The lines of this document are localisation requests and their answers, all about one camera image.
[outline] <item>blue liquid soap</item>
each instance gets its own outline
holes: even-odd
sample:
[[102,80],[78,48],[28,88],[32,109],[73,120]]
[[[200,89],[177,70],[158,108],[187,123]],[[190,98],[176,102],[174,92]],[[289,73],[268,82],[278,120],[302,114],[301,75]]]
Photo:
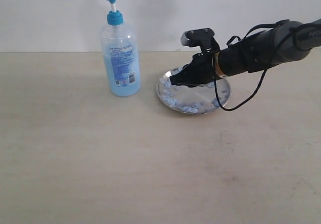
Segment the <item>blue liquid soap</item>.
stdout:
[[105,63],[109,89],[117,96],[130,96],[140,90],[140,67],[136,36],[132,27],[124,23],[111,3],[108,24],[100,31],[100,44]]

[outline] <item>table surface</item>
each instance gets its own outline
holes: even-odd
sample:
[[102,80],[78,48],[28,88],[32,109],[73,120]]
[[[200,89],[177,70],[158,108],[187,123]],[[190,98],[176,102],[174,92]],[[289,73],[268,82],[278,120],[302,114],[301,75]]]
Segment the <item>table surface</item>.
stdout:
[[[140,53],[123,98],[100,53],[0,54],[0,223],[319,224],[321,51],[203,116],[155,92],[191,56]],[[230,77],[227,106],[260,74]]]

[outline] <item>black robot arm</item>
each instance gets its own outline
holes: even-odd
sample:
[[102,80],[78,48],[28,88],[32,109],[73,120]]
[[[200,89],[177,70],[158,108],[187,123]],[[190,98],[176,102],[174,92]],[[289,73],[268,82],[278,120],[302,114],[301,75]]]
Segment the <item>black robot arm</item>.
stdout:
[[[270,28],[248,36],[254,30]],[[321,19],[303,24],[283,20],[252,28],[243,39],[232,37],[228,47],[221,50],[210,28],[183,33],[181,43],[201,47],[182,71],[170,77],[172,85],[204,86],[244,72],[267,70],[281,63],[299,61],[312,48],[321,46]]]

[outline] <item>metal plate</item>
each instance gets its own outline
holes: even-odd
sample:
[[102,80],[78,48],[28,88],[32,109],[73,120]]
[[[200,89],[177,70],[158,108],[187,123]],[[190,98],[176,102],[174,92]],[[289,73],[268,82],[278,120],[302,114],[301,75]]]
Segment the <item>metal plate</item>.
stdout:
[[[189,88],[171,84],[170,76],[181,71],[182,67],[166,72],[158,79],[156,92],[160,100],[169,108],[193,115],[211,113],[220,108],[215,97],[214,82],[207,86]],[[225,106],[231,95],[231,87],[226,79],[216,81],[218,96]]]

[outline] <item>pump bottle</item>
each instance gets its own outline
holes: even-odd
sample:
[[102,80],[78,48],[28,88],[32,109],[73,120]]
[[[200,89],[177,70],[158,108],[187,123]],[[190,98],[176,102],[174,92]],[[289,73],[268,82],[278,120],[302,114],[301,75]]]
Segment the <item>pump bottle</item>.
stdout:
[[116,0],[106,1],[111,4],[111,11],[107,25],[100,31],[100,44],[109,89],[117,96],[130,96],[140,90],[141,84],[136,36],[116,9]]

